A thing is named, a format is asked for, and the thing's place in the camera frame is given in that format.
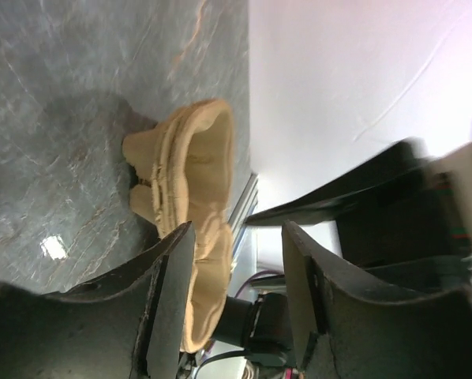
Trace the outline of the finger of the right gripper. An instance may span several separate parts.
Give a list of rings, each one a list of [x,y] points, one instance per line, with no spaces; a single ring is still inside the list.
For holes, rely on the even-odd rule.
[[[286,204],[248,216],[245,224],[277,227],[287,220],[300,225],[333,220],[353,208],[371,191],[383,188],[418,164],[418,142],[398,141],[322,187]]]

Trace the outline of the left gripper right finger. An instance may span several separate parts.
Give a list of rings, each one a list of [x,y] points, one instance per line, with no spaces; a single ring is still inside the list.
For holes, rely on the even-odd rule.
[[[296,363],[308,378],[472,378],[472,286],[424,293],[282,227]]]

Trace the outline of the cardboard cup carrier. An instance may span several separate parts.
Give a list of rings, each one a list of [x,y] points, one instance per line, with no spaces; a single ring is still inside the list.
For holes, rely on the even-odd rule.
[[[122,154],[138,184],[129,206],[160,238],[185,222],[195,230],[193,269],[181,351],[212,337],[230,282],[233,232],[228,223],[234,172],[234,117],[223,99],[180,107],[154,129],[127,135]]]

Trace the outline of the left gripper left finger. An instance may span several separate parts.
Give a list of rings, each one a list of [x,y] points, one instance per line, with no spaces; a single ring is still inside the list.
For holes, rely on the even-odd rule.
[[[173,378],[193,265],[191,223],[66,292],[0,282],[0,378]]]

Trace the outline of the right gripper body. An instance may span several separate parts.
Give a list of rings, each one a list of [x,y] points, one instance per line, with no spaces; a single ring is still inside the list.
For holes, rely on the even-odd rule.
[[[439,159],[410,144],[396,173],[347,198],[336,220],[343,258],[363,268],[472,255],[472,142]]]

